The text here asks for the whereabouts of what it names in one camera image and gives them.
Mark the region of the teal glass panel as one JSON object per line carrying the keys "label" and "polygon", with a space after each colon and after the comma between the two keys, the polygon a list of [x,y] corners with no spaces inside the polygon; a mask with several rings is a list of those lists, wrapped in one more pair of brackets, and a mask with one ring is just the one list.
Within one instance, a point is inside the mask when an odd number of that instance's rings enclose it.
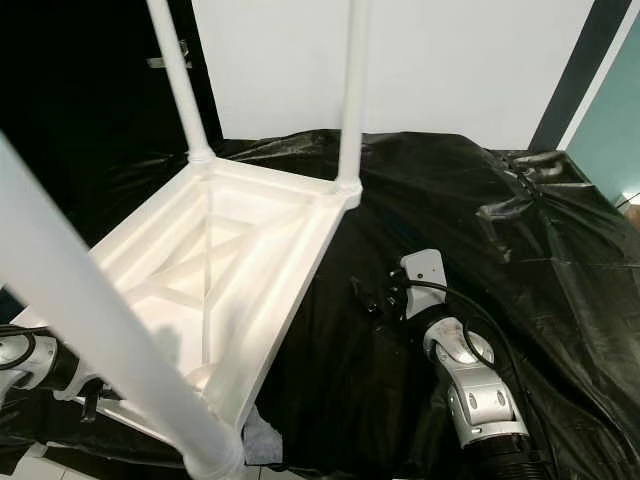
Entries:
{"label": "teal glass panel", "polygon": [[623,42],[568,154],[612,204],[640,192],[640,29]]}

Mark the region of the black window frame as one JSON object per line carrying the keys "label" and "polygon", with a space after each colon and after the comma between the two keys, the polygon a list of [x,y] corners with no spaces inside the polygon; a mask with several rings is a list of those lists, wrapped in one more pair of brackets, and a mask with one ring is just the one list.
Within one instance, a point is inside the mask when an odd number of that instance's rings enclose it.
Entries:
{"label": "black window frame", "polygon": [[562,150],[571,123],[588,101],[591,82],[607,70],[605,55],[627,26],[626,14],[640,0],[593,0],[547,108],[529,143],[532,151]]}

